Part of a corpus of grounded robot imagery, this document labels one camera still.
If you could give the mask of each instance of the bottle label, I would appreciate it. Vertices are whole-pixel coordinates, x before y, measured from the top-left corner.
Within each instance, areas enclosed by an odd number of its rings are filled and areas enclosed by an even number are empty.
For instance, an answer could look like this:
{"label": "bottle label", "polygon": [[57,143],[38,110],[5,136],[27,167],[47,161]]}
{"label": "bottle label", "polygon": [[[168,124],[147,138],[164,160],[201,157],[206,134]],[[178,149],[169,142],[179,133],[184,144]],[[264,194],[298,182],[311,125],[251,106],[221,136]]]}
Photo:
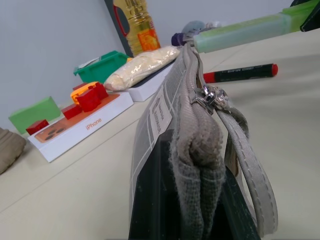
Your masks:
{"label": "bottle label", "polygon": [[160,48],[155,29],[143,30],[137,35],[143,51],[153,51]]}

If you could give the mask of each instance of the red block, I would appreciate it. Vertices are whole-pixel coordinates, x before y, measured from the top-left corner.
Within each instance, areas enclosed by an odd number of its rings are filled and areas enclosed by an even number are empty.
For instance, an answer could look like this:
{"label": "red block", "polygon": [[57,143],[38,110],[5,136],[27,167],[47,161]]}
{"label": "red block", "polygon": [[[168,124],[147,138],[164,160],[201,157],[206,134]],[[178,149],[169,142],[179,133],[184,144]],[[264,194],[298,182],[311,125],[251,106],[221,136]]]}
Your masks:
{"label": "red block", "polygon": [[73,89],[73,91],[74,90],[77,90],[77,89],[79,89],[79,88],[81,88],[81,87],[83,87],[83,86],[85,86],[85,85],[87,85],[88,83],[86,83],[86,82],[84,82],[84,83],[81,83],[80,85],[78,85],[78,86],[75,86],[74,88],[72,88]]}
{"label": "red block", "polygon": [[48,126],[49,123],[47,122],[47,120],[43,119],[43,120],[39,120],[34,122],[31,126],[29,126],[26,131],[32,135],[38,131],[40,131],[41,129],[43,129],[44,127]]}
{"label": "red block", "polygon": [[100,103],[100,99],[94,89],[88,89],[76,98],[84,112],[94,110]]}
{"label": "red block", "polygon": [[109,96],[105,87],[100,82],[97,82],[95,86],[89,86],[88,89],[93,89],[100,100]]}
{"label": "red block", "polygon": [[82,112],[82,109],[79,105],[72,104],[70,106],[65,107],[61,110],[66,119],[71,119],[74,116],[77,116]]}

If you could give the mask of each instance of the gray wall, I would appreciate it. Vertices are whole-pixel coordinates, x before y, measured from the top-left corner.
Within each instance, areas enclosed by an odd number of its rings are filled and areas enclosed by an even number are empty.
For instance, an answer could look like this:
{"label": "gray wall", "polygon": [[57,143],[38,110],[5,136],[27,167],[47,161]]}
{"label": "gray wall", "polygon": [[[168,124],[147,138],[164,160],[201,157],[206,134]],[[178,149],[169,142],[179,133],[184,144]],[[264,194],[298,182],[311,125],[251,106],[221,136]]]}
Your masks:
{"label": "gray wall", "polygon": [[[281,11],[292,0],[147,0],[160,43],[190,20],[241,22]],[[0,1],[0,126],[47,96],[69,100],[81,83],[74,67],[112,50],[123,52],[104,0]]]}

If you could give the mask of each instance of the plastic bag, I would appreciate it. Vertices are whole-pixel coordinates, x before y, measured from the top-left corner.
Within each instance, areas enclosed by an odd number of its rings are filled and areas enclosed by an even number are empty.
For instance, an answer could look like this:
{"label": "plastic bag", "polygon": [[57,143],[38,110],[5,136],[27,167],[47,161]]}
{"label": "plastic bag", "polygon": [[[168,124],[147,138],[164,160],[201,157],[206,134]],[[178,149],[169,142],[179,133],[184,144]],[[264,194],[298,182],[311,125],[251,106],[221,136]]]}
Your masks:
{"label": "plastic bag", "polygon": [[104,82],[104,87],[111,91],[128,89],[171,63],[179,53],[174,46],[142,52],[111,74]]}

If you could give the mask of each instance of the white table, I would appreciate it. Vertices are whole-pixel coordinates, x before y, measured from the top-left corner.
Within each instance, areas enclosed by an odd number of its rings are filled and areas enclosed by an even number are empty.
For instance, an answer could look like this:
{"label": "white table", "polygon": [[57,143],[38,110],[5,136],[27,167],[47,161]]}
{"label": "white table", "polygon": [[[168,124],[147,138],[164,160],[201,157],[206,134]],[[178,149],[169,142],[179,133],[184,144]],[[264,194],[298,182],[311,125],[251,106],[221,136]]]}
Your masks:
{"label": "white table", "polygon": [[[276,63],[273,79],[223,83],[247,117],[273,187],[278,231],[264,239],[320,239],[320,30],[202,54],[204,72]],[[0,175],[0,238],[125,239],[138,119],[150,99],[52,163],[28,145]]]}

